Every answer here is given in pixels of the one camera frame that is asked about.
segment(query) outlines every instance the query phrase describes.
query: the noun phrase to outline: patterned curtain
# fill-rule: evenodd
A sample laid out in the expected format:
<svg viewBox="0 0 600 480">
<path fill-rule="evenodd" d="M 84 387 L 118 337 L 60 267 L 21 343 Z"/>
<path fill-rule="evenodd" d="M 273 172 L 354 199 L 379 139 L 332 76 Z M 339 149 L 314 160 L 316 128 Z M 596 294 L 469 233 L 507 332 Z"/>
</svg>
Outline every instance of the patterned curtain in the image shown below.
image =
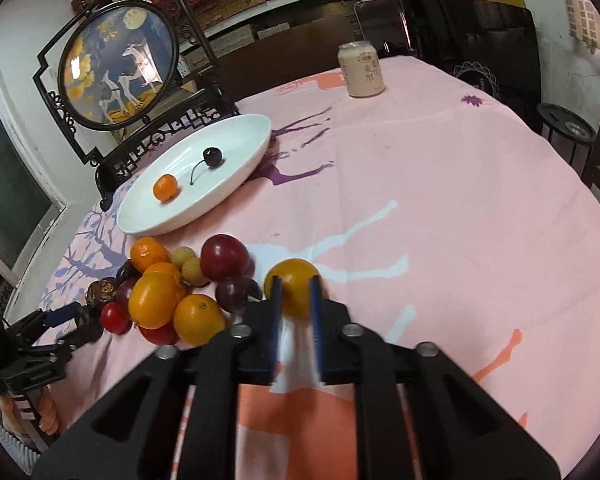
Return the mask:
<svg viewBox="0 0 600 480">
<path fill-rule="evenodd" d="M 571 35 L 600 50 L 600 15 L 591 0 L 565 0 Z"/>
</svg>

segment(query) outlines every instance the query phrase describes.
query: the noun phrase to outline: tablecloth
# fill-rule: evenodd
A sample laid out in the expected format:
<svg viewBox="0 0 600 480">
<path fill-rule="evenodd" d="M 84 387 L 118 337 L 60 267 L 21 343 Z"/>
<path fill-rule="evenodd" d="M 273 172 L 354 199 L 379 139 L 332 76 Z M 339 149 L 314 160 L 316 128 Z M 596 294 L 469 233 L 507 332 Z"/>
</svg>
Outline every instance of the tablecloth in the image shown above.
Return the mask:
<svg viewBox="0 0 600 480">
<path fill-rule="evenodd" d="M 348 97 L 334 70 L 240 102 L 273 123 L 261 165 L 159 239 L 199 251 L 232 234 L 260 283 L 280 260 L 312 261 L 355 321 L 402 346 L 437 343 L 566 475 L 600 432 L 600 206 L 507 107 L 411 57 L 381 65 L 375 98 Z M 128 257 L 115 223 L 132 184 L 85 217 L 44 309 L 82 300 Z M 308 348 L 286 322 L 276 383 L 241 387 L 238 478 L 355 478 L 352 390 L 320 386 Z M 77 351 L 51 386 L 64 426 L 153 349 L 132 330 Z"/>
</svg>

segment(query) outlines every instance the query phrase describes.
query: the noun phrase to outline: round framed picture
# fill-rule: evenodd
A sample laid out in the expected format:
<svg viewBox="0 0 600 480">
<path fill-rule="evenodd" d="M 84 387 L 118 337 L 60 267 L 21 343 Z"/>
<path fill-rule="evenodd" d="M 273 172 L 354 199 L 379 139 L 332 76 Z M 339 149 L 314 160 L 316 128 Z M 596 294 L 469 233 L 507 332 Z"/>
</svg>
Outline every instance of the round framed picture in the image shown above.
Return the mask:
<svg viewBox="0 0 600 480">
<path fill-rule="evenodd" d="M 139 0 L 94 12 L 67 42 L 58 88 L 69 113 L 92 130 L 117 130 L 158 103 L 178 63 L 178 41 L 160 9 Z"/>
</svg>

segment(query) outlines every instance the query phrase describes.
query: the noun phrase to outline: can top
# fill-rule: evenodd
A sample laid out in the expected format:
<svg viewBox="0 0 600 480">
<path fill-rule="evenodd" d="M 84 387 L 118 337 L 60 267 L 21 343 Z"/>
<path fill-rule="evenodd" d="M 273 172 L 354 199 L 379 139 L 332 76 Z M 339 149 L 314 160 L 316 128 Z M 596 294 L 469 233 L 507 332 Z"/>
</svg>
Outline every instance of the can top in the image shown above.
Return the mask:
<svg viewBox="0 0 600 480">
<path fill-rule="evenodd" d="M 360 46 L 371 46 L 370 41 L 351 41 L 350 43 L 345 43 L 339 47 L 340 50 L 348 50 L 350 48 L 358 48 Z"/>
</svg>

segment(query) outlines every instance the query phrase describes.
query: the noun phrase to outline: oval white bowl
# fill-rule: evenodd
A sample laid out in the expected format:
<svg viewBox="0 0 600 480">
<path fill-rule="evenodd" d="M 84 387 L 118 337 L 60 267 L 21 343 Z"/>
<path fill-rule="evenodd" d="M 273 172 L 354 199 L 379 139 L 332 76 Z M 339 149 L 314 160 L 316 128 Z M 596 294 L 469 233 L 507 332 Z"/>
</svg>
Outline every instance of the oval white bowl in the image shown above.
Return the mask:
<svg viewBox="0 0 600 480">
<path fill-rule="evenodd" d="M 156 236 L 193 222 L 231 195 L 262 160 L 271 137 L 271 121 L 247 114 L 210 124 L 182 139 L 157 158 L 131 186 L 120 204 L 118 228 L 125 234 Z M 189 185 L 191 170 L 202 152 L 216 147 L 224 163 L 211 170 L 200 164 Z M 164 174 L 178 181 L 180 193 L 168 202 L 154 196 L 154 184 Z"/>
</svg>

